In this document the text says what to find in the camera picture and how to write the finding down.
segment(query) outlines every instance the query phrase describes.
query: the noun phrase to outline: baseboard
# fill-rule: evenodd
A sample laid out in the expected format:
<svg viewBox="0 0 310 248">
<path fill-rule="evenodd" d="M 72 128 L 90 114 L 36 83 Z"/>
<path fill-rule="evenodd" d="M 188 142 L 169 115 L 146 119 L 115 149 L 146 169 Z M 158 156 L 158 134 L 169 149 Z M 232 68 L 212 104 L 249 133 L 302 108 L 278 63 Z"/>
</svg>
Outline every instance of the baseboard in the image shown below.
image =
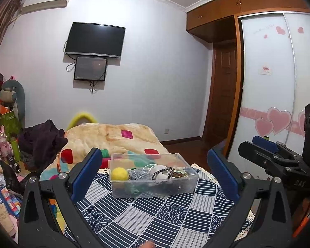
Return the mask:
<svg viewBox="0 0 310 248">
<path fill-rule="evenodd" d="M 196 136 L 196 137 L 183 138 L 183 139 L 177 139 L 177 140 L 161 141 L 160 143 L 162 145 L 170 145 L 170 144 L 181 143 L 181 142 L 190 142 L 190 141 L 202 141 L 202 137 Z"/>
</svg>

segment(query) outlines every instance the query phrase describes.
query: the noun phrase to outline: human hand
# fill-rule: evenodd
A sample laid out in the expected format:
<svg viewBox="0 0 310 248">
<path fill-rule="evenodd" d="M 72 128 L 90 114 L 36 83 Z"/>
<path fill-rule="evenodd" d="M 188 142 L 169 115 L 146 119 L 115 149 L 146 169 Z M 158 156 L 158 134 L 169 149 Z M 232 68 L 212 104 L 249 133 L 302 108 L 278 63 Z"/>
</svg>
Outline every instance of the human hand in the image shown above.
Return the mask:
<svg viewBox="0 0 310 248">
<path fill-rule="evenodd" d="M 152 242 L 146 242 L 140 248 L 154 248 L 154 244 Z"/>
</svg>

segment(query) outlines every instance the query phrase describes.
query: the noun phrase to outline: wooden floor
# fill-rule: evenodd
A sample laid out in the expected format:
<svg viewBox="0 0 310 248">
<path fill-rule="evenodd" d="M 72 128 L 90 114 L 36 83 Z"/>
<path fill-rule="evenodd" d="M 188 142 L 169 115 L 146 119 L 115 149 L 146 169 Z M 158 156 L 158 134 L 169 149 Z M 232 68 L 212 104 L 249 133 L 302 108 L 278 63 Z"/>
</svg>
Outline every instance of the wooden floor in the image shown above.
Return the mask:
<svg viewBox="0 0 310 248">
<path fill-rule="evenodd" d="M 209 148 L 207 147 L 207 144 L 205 144 L 203 141 L 197 140 L 175 143 L 170 145 L 164 145 L 164 147 L 170 153 L 179 153 L 190 165 L 196 163 L 200 167 L 203 167 L 207 171 L 211 172 L 207 164 L 207 152 Z"/>
</svg>

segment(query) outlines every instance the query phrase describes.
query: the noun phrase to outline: metal screw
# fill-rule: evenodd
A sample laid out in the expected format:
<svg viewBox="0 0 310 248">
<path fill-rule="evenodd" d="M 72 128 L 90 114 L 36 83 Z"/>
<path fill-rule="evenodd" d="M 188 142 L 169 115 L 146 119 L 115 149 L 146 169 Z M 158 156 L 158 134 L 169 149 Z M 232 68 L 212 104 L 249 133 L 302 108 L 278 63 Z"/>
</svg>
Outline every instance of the metal screw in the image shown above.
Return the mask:
<svg viewBox="0 0 310 248">
<path fill-rule="evenodd" d="M 65 178 L 67 178 L 67 173 L 60 173 L 59 175 L 58 175 L 58 178 L 59 179 L 65 179 Z"/>
<path fill-rule="evenodd" d="M 249 180 L 249 179 L 252 177 L 252 175 L 251 175 L 250 173 L 243 173 L 243 174 L 242 174 L 242 177 L 243 177 L 244 179 Z"/>
<path fill-rule="evenodd" d="M 34 183 L 36 181 L 36 178 L 34 176 L 30 177 L 29 182 Z"/>
<path fill-rule="evenodd" d="M 280 177 L 277 177 L 277 176 L 274 178 L 274 181 L 275 181 L 276 183 L 278 183 L 278 184 L 281 183 Z"/>
</svg>

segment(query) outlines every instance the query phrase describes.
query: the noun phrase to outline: blue gripper pad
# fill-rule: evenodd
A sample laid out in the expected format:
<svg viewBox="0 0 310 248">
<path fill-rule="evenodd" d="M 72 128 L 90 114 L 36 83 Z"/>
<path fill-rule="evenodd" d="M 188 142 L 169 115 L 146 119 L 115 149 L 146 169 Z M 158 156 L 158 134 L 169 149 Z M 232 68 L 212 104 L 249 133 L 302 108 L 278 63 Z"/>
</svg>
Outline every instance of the blue gripper pad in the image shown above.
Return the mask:
<svg viewBox="0 0 310 248">
<path fill-rule="evenodd" d="M 256 144 L 257 146 L 262 147 L 265 150 L 274 154 L 279 152 L 279 148 L 276 143 L 264 139 L 260 136 L 255 136 L 253 138 L 253 144 Z"/>
<path fill-rule="evenodd" d="M 217 155 L 217 153 L 213 149 L 210 149 L 208 151 L 207 162 L 211 169 L 212 175 L 219 182 L 226 198 L 236 203 L 240 198 L 238 194 L 238 183 L 231 174 L 231 172 L 229 171 L 229 169 L 227 168 L 227 166 L 224 164 L 222 159 Z"/>
<path fill-rule="evenodd" d="M 98 148 L 92 148 L 84 160 L 87 160 L 86 164 L 83 166 L 83 169 L 72 183 L 71 200 L 73 203 L 77 203 L 85 197 L 89 186 L 91 185 L 95 175 L 98 173 L 98 170 L 102 164 L 101 150 Z"/>
</svg>

